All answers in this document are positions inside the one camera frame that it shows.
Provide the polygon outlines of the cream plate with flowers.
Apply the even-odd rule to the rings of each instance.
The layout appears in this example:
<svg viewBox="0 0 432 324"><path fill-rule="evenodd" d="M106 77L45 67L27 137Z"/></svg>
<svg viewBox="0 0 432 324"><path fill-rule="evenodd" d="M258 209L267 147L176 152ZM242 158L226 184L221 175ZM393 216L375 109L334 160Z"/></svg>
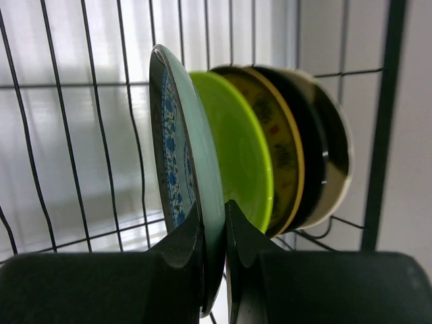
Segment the cream plate with flowers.
<svg viewBox="0 0 432 324"><path fill-rule="evenodd" d="M345 198L354 171L352 133L343 109L326 88L309 73L302 70L279 69L305 95L317 110L324 126L328 143L328 175L323 193L308 219L300 225L292 224L287 231L307 229L324 222L333 215Z"/></svg>

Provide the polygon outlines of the yellow patterned plate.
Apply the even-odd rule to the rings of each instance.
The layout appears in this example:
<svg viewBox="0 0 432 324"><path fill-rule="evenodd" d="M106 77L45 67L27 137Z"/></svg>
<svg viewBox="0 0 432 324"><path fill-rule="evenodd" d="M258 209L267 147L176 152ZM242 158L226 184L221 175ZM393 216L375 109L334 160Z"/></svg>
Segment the yellow patterned plate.
<svg viewBox="0 0 432 324"><path fill-rule="evenodd" d="M305 185L304 151L294 116L276 85L252 67L212 69L245 97L263 129L273 166L273 209L266 235L281 234L293 222Z"/></svg>

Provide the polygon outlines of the lime green plate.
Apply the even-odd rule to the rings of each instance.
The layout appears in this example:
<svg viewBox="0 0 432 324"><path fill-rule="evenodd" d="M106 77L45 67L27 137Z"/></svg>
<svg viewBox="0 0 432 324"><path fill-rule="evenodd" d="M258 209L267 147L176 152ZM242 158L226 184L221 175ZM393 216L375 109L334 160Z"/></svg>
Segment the lime green plate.
<svg viewBox="0 0 432 324"><path fill-rule="evenodd" d="M234 200L260 232L273 208L273 167L263 129L250 103L215 72L190 72L217 151L224 201Z"/></svg>

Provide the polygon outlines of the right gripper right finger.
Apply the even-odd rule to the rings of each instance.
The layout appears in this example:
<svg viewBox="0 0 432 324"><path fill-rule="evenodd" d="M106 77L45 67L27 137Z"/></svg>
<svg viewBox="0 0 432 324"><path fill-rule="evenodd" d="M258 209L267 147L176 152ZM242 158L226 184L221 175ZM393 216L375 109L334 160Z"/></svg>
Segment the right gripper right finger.
<svg viewBox="0 0 432 324"><path fill-rule="evenodd" d="M394 252L287 251L225 204L230 323L430 323L431 284Z"/></svg>

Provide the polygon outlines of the black plate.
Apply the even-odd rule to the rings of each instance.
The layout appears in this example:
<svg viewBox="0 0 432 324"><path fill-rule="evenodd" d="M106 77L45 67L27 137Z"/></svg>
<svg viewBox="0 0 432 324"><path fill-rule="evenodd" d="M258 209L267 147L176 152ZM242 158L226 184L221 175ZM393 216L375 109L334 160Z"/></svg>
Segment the black plate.
<svg viewBox="0 0 432 324"><path fill-rule="evenodd" d="M286 100L296 120L304 153L305 179L300 206L283 233L305 228L321 212L328 189L329 145L323 118L314 104L312 84L299 70L256 66Z"/></svg>

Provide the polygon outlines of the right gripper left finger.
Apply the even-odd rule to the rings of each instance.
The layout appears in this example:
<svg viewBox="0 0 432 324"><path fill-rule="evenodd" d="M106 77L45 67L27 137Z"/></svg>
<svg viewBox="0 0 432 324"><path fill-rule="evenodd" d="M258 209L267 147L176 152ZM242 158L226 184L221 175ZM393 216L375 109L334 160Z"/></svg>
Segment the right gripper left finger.
<svg viewBox="0 0 432 324"><path fill-rule="evenodd" d="M1 322L198 323L203 257L196 208L145 252L21 254L1 267Z"/></svg>

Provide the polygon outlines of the blue patterned plate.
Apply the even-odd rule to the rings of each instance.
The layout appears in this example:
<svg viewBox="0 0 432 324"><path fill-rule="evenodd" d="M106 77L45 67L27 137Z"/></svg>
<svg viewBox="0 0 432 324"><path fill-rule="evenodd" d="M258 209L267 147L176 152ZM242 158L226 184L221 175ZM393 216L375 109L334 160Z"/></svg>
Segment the blue patterned plate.
<svg viewBox="0 0 432 324"><path fill-rule="evenodd" d="M159 193L167 231L196 211L203 226L204 302L211 312L225 262L225 208L211 128L189 73L164 45L153 47L149 65L151 129Z"/></svg>

